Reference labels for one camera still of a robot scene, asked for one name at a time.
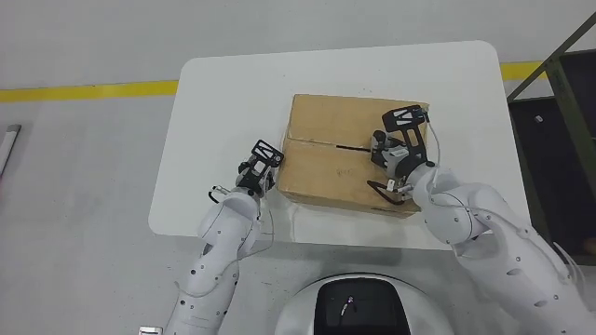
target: cardboard box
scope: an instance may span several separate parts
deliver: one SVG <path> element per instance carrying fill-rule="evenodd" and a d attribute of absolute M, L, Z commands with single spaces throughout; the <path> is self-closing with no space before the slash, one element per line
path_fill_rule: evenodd
<path fill-rule="evenodd" d="M 366 181 L 387 182 L 369 152 L 371 135 L 384 129 L 381 115 L 414 104 L 428 107 L 412 101 L 295 95 L 283 143 L 279 191 L 309 205 L 411 216 L 419 210 L 412 200 L 391 205 Z M 426 143 L 426 124 L 420 132 Z"/>

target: yellow line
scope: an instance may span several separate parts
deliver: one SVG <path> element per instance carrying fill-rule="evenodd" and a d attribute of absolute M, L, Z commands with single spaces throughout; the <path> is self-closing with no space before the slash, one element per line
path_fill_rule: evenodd
<path fill-rule="evenodd" d="M 501 63 L 501 75 L 503 76 L 503 81 L 519 80 L 521 82 L 523 79 L 530 76 L 541 63 L 541 61 Z M 547 75 L 542 73 L 538 78 L 547 79 Z"/>
<path fill-rule="evenodd" d="M 535 62 L 501 63 L 503 80 L 523 80 L 540 65 Z M 0 90 L 0 102 L 122 99 L 143 96 L 173 96 L 177 80 L 126 83 L 121 85 L 68 86 Z"/>

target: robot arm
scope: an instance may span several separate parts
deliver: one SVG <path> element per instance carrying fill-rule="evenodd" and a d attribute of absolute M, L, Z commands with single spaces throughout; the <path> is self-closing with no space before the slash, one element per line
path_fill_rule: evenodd
<path fill-rule="evenodd" d="M 207 245 L 179 285 L 179 295 L 166 327 L 167 335 L 214 335 L 218 332 L 239 279 L 238 262 L 251 254 L 261 233 L 260 199 L 273 187 L 271 168 L 283 154 L 258 141 L 252 156 L 240 165 L 237 187 L 223 194 L 198 227 Z"/>
<path fill-rule="evenodd" d="M 420 141 L 422 148 L 412 150 L 407 131 L 418 132 L 424 120 L 432 130 L 426 112 L 410 107 L 388 112 L 383 120 L 387 131 L 399 130 L 405 140 L 389 142 L 377 133 L 384 141 L 372 146 L 372 161 L 383 156 L 387 175 L 401 184 L 391 189 L 393 193 L 413 198 L 428 230 L 452 247 L 459 263 L 485 293 L 533 333 L 593 333 L 596 317 L 563 261 L 532 225 L 520 219 L 491 186 L 463 183 L 451 171 L 427 161 Z"/>

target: white table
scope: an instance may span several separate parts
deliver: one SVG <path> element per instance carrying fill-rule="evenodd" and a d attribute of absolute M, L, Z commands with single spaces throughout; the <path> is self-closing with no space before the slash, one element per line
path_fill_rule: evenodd
<path fill-rule="evenodd" d="M 442 165 L 493 185 L 529 220 L 499 62 L 484 42 L 193 59 L 182 70 L 149 214 L 160 235 L 196 235 L 212 185 L 231 188 L 258 140 L 280 145 L 296 93 L 430 103 Z M 436 158 L 429 135 L 428 157 Z M 270 192 L 276 240 L 449 249 L 407 220 L 291 204 Z"/>

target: gray floor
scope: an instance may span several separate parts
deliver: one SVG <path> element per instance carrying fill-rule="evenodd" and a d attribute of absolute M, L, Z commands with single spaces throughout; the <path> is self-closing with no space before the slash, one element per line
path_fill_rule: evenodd
<path fill-rule="evenodd" d="M 501 61 L 543 60 L 594 9 L 594 0 L 0 0 L 0 88 L 177 79 L 194 57 L 477 39 Z"/>
<path fill-rule="evenodd" d="M 197 239 L 155 235 L 147 225 L 172 102 L 0 107 L 0 127 L 23 124 L 0 190 L 0 333 L 134 334 L 166 324 L 174 281 L 201 250 Z M 222 334 L 271 334 L 298 289 L 353 271 L 417 285 L 458 334 L 518 333 L 446 251 L 275 244 L 240 269 Z M 596 270 L 587 273 L 594 305 Z"/>

